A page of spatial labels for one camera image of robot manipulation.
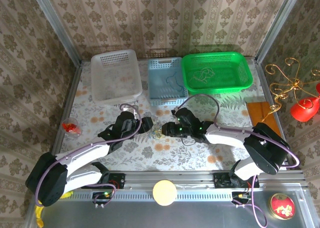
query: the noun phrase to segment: plastic basket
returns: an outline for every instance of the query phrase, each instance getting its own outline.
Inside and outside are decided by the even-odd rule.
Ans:
[[[95,55],[91,59],[92,100],[117,104],[137,98],[142,84],[134,50]]]
[[[182,74],[190,94],[239,92],[253,82],[246,59],[237,52],[186,55]]]
[[[152,106],[178,105],[188,98],[181,69],[181,58],[148,61],[149,99]]]

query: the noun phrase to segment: basket handle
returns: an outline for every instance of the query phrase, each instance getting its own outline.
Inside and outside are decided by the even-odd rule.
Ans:
[[[159,64],[169,64],[172,63],[172,58],[167,58],[167,59],[160,59],[158,60]]]
[[[176,101],[177,99],[161,99],[164,102],[173,102]]]

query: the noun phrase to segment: table surface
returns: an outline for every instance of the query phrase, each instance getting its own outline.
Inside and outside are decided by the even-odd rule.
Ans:
[[[220,125],[251,127],[246,102],[262,102],[265,96],[253,58],[246,59],[253,76],[250,88],[238,93],[213,95],[220,104],[217,121]],[[174,106],[151,106],[148,99],[148,62],[139,61],[142,94],[134,104],[139,106],[142,117],[152,117],[153,130],[175,119],[171,115]],[[72,150],[88,143],[97,134],[114,123],[120,114],[119,105],[100,106],[93,102],[91,95],[91,64],[82,64],[81,79],[73,102],[70,117],[74,117],[82,127],[82,135],[65,135],[61,151]],[[214,102],[207,97],[194,97],[187,104],[199,120],[212,121],[217,111]],[[244,148],[226,145],[193,144],[180,138],[154,138],[150,132],[136,135],[123,142],[122,148],[98,159],[109,170],[229,170],[233,164],[249,156]]]

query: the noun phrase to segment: small red object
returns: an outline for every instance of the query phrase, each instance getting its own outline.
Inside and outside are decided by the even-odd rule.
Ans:
[[[316,90],[320,94],[320,83],[317,84]],[[307,122],[318,112],[319,100],[320,97],[307,97],[305,99],[301,99],[299,100],[299,104],[306,107],[306,109],[301,107],[299,104],[294,104],[290,109],[290,113],[297,121]]]
[[[286,194],[277,193],[270,199],[272,214],[278,219],[291,219],[296,213],[293,200]]]
[[[62,124],[62,127],[66,132],[74,132],[77,126],[75,124]]]

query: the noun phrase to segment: wooden block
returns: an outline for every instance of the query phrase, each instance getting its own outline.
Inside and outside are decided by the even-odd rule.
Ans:
[[[246,107],[248,109],[249,116],[253,126],[261,122],[262,119],[266,117],[266,115],[270,111],[270,104],[268,102],[247,103]],[[264,123],[281,137],[280,130],[278,128],[273,114],[269,115],[267,119],[264,121]]]

